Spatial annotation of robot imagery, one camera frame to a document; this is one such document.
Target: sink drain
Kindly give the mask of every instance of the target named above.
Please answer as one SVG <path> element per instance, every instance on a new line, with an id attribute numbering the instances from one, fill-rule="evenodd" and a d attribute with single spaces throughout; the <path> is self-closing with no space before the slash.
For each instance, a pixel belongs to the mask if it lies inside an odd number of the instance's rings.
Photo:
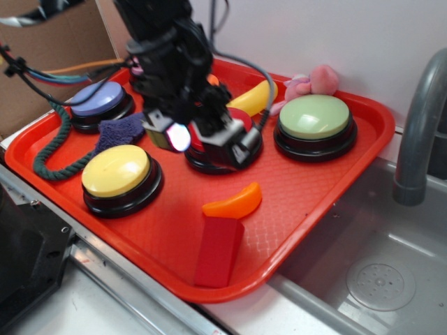
<path id="1" fill-rule="evenodd" d="M 386 256 L 371 256 L 355 262 L 348 270 L 346 282 L 354 299 L 375 311 L 402 308 L 416 291 L 408 268 Z"/>

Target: orange cable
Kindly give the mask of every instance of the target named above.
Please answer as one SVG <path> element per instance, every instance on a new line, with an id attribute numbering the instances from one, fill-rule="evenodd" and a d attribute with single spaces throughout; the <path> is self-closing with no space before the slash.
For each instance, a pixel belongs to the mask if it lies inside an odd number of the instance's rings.
<path id="1" fill-rule="evenodd" d="M 48 74 L 51 74 L 51 75 L 55 75 L 57 73 L 72 72 L 72 71 L 82 70 L 84 68 L 90 68 L 90 67 L 95 67 L 95 66 L 118 64 L 118 63 L 122 63 L 123 61 L 124 60 L 122 58 L 106 59 L 106 60 L 103 60 L 103 61 L 91 61 L 89 63 L 79 64 L 79 65 L 71 66 L 71 67 L 68 67 L 68 68 L 60 68 L 60 69 L 57 69 L 57 70 L 42 71 L 42 72 L 48 73 Z"/>

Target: rope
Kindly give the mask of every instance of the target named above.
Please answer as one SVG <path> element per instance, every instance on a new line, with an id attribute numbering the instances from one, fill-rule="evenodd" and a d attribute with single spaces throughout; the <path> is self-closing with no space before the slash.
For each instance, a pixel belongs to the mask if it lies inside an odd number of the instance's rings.
<path id="1" fill-rule="evenodd" d="M 35 157 L 33 170 L 39 177 L 47 180 L 65 180 L 77 174 L 87 165 L 90 161 L 92 151 L 81 159 L 78 159 L 76 162 L 68 165 L 64 169 L 51 171 L 45 166 L 47 159 L 65 142 L 71 129 L 70 116 L 68 115 L 67 111 L 56 103 L 51 101 L 48 101 L 48 103 L 61 117 L 61 127 L 52 141 L 47 144 L 47 146 L 44 147 Z"/>

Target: faucet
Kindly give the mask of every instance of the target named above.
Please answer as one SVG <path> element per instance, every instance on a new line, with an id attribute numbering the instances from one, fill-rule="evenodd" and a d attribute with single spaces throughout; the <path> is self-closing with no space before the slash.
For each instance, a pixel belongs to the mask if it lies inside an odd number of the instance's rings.
<path id="1" fill-rule="evenodd" d="M 393 198 L 405 206 L 424 201 L 427 173 L 447 179 L 447 48 L 429 61 L 406 119 Z"/>

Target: red tray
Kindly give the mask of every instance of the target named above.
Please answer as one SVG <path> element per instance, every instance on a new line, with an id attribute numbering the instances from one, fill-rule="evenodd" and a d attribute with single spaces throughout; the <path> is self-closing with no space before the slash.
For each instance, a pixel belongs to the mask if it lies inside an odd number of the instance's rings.
<path id="1" fill-rule="evenodd" d="M 227 84 L 234 96 L 263 80 L 251 69 L 219 60 L 215 61 L 214 74 Z M 282 82 L 288 78 L 273 75 L 273 79 L 279 87 L 280 101 L 284 96 Z M 140 111 L 142 99 L 132 92 L 128 72 L 123 70 L 113 80 L 134 96 Z M 165 186 L 148 207 L 121 219 L 102 219 L 89 213 L 82 200 L 80 174 L 58 182 L 46 181 L 34 174 L 34 157 L 57 134 L 60 120 L 55 113 L 16 138 L 6 151 L 6 162 L 178 297 L 197 303 L 224 302 L 266 282 L 393 136 L 395 121 L 380 103 L 344 92 L 337 92 L 336 96 L 351 109 L 358 125 L 358 139 L 348 154 L 325 163 L 299 163 L 282 156 L 274 147 L 272 136 L 276 118 L 271 118 L 264 128 L 264 150 L 260 158 L 247 170 L 225 176 L 198 173 L 186 164 L 182 154 L 156 148 L 144 136 L 138 145 L 160 162 Z M 47 166 L 64 168 L 92 150 L 97 140 L 98 135 L 71 131 Z M 253 181 L 261 185 L 263 200 L 254 213 L 242 219 L 245 233 L 229 286 L 219 289 L 194 286 L 205 222 L 202 205 L 226 199 Z"/>

